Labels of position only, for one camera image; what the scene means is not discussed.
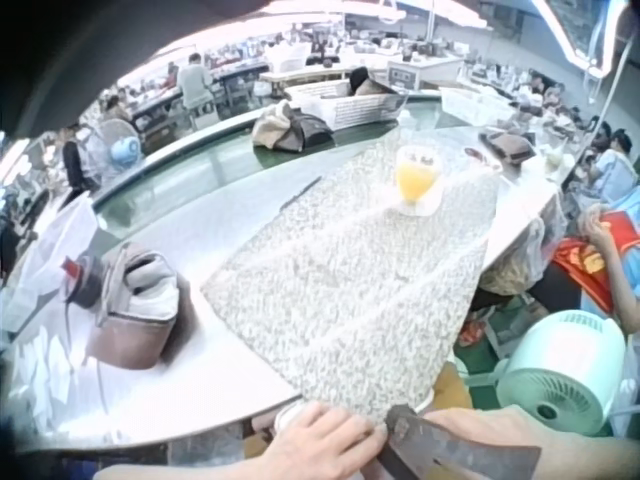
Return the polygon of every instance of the drink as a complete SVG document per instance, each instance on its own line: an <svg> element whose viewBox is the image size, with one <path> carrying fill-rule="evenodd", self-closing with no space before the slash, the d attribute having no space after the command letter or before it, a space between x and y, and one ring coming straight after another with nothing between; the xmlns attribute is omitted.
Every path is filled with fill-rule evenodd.
<svg viewBox="0 0 640 480"><path fill-rule="evenodd" d="M400 159L396 166L396 182L402 197L417 202L433 186L440 174L435 164Z"/></svg>

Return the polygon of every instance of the white fan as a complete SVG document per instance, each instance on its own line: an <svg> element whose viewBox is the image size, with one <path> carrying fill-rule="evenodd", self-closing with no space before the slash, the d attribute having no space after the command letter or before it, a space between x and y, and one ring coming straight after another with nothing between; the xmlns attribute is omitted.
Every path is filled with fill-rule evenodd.
<svg viewBox="0 0 640 480"><path fill-rule="evenodd" d="M534 325L492 374L473 375L466 383L497 382L501 406L519 405L555 430L592 435L619 394L625 351L622 331L612 319L559 312Z"/></svg>
<svg viewBox="0 0 640 480"><path fill-rule="evenodd" d="M93 141L93 147L87 145L89 152L92 150L99 152L97 157L100 158L100 166L98 168L103 187L124 171L138 165L142 160L142 147L138 132L124 120L110 119L101 122L87 141Z"/></svg>

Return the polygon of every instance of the hand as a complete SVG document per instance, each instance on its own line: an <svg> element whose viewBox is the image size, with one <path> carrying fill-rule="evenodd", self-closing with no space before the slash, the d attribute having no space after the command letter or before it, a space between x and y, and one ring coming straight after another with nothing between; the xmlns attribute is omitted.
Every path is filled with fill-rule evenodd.
<svg viewBox="0 0 640 480"><path fill-rule="evenodd" d="M571 463L567 460L570 456L566 456L567 448L575 445L567 438L571 434L551 430L520 407L490 411L452 408L430 412L424 418L461 438L487 445L540 447L542 455L534 478L571 478ZM469 472L459 473L465 475L463 478L481 478Z"/></svg>
<svg viewBox="0 0 640 480"><path fill-rule="evenodd" d="M384 426L341 408L310 403L276 435L262 457L268 480L345 480L371 461L387 440Z"/></svg>
<svg viewBox="0 0 640 480"><path fill-rule="evenodd" d="M616 243L609 226L599 219L585 224L585 235L589 243L596 247L603 257L616 251Z"/></svg>
<svg viewBox="0 0 640 480"><path fill-rule="evenodd" d="M578 231L580 235L587 235L587 225L599 220L603 213L608 210L608 207L602 203L596 203L591 205L578 217Z"/></svg>

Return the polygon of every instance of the white basket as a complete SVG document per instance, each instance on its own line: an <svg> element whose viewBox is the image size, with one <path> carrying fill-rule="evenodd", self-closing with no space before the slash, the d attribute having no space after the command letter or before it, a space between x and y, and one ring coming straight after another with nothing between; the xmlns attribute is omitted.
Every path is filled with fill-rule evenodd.
<svg viewBox="0 0 640 480"><path fill-rule="evenodd" d="M440 88L442 110L474 127L506 122L515 113L506 101L460 88Z"/></svg>
<svg viewBox="0 0 640 480"><path fill-rule="evenodd" d="M265 54L269 69L274 73L302 70L311 54L311 43L300 43L293 47L276 47Z"/></svg>
<svg viewBox="0 0 640 480"><path fill-rule="evenodd" d="M347 96L348 80L312 83L285 90L304 113L324 120L332 130L395 120L407 97L398 94ZM320 98L334 96L339 98Z"/></svg>

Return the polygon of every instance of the fabric piece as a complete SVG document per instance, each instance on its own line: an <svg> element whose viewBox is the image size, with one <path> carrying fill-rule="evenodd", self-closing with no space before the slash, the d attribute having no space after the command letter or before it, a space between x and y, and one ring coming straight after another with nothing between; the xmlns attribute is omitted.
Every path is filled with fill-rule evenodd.
<svg viewBox="0 0 640 480"><path fill-rule="evenodd" d="M286 114L286 100L278 105L270 105L256 120L251 132L251 140L254 145L263 145L270 150L278 140L280 140L291 127L291 120Z"/></svg>
<svg viewBox="0 0 640 480"><path fill-rule="evenodd" d="M203 287L216 314L305 398L378 421L392 405L424 401L447 358L500 181L460 148L477 144L476 129L406 134L391 132L323 178ZM384 195L406 143L446 159L429 217L403 215Z"/></svg>
<svg viewBox="0 0 640 480"><path fill-rule="evenodd" d="M481 140L491 148L498 158L511 165L520 165L522 162L536 156L536 152L526 138L509 133L494 133L481 135Z"/></svg>

